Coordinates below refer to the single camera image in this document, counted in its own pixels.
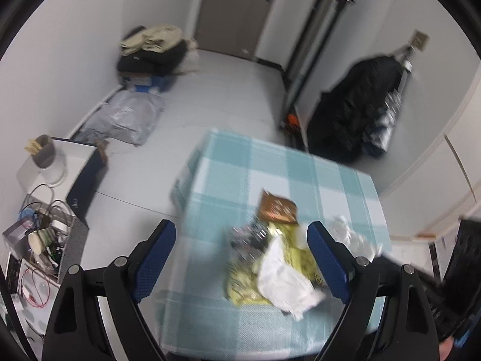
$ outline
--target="black coat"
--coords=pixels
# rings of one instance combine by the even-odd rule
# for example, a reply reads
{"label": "black coat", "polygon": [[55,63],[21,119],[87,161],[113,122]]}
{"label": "black coat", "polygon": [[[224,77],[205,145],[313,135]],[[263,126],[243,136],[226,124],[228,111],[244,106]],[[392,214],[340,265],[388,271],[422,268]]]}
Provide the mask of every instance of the black coat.
{"label": "black coat", "polygon": [[362,135],[397,88],[403,67],[381,56],[355,64],[331,92],[321,94],[307,126],[309,152],[348,164],[361,154]]}

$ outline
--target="red cable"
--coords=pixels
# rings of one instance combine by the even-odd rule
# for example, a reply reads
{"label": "red cable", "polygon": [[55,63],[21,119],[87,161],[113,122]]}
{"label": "red cable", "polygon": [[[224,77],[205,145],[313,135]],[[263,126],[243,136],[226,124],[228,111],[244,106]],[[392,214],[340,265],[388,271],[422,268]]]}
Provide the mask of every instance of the red cable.
{"label": "red cable", "polygon": [[[20,287],[21,287],[21,295],[23,295],[23,277],[25,276],[25,274],[27,273],[27,271],[29,271],[30,268],[27,267],[25,269],[25,271],[23,272],[22,274],[22,277],[20,279]],[[37,303],[37,301],[35,300],[35,298],[33,298],[32,295],[30,295],[28,298],[26,298],[27,300],[27,303],[29,303],[31,306],[33,306],[34,308],[43,308],[45,305],[47,305],[47,303],[49,302],[49,299],[50,299],[50,282],[48,281],[48,279],[46,279],[45,277],[42,277],[40,274],[38,274],[40,277],[42,277],[42,279],[44,281],[47,282],[47,286],[48,286],[48,289],[49,289],[49,292],[47,294],[47,299],[44,301],[42,301],[42,297],[40,297],[40,292],[38,291],[38,288],[37,288],[37,284],[35,283],[35,277],[34,277],[34,273],[35,271],[37,271],[38,269],[33,269],[32,270],[32,283],[33,283],[33,286],[35,287],[35,290],[37,291],[37,295],[38,295],[38,299],[39,301],[41,302],[41,304]]]}

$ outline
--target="white cabinet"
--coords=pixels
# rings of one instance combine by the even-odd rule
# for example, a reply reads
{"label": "white cabinet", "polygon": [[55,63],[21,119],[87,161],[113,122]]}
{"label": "white cabinet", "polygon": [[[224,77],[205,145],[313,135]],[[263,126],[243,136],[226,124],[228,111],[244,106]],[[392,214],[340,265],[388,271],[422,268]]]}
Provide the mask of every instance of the white cabinet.
{"label": "white cabinet", "polygon": [[478,82],[465,110],[446,135],[458,154],[479,201],[481,198],[481,83]]}
{"label": "white cabinet", "polygon": [[460,211],[475,204],[458,162],[446,141],[397,188],[381,195],[389,233],[415,236],[442,233]]}

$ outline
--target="light blue checkered tablecloth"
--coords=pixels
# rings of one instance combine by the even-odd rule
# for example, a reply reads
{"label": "light blue checkered tablecloth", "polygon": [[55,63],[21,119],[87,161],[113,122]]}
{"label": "light blue checkered tablecloth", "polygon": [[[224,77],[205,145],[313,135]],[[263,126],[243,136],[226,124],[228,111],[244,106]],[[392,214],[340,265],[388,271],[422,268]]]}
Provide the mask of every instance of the light blue checkered tablecloth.
{"label": "light blue checkered tablecloth", "polygon": [[[328,296],[300,322],[272,306],[225,298],[228,228],[253,220],[262,189],[289,197],[299,222],[350,226],[391,249],[371,178],[334,162],[225,131],[211,131],[172,191],[183,213],[176,245],[156,286],[160,346],[201,359],[286,359],[319,352],[341,315]],[[371,321],[377,324],[382,300]]]}

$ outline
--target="metal bolt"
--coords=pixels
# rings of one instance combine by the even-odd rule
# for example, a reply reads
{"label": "metal bolt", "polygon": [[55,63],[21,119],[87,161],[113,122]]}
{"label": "metal bolt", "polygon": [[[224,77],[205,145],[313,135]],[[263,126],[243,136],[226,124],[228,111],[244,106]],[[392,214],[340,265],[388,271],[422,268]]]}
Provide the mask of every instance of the metal bolt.
{"label": "metal bolt", "polygon": [[414,267],[411,265],[404,265],[404,271],[408,274],[414,274]]}
{"label": "metal bolt", "polygon": [[118,257],[118,258],[114,261],[114,265],[116,265],[117,267],[125,266],[126,263],[127,263],[127,258],[126,258],[126,257]]}
{"label": "metal bolt", "polygon": [[367,258],[365,258],[365,257],[357,257],[357,258],[356,258],[356,263],[357,263],[359,266],[366,267],[370,262],[369,262],[369,259],[367,259]]}
{"label": "metal bolt", "polygon": [[74,275],[74,274],[77,274],[79,270],[80,270],[79,265],[72,265],[71,267],[68,268],[68,273],[71,275]]}

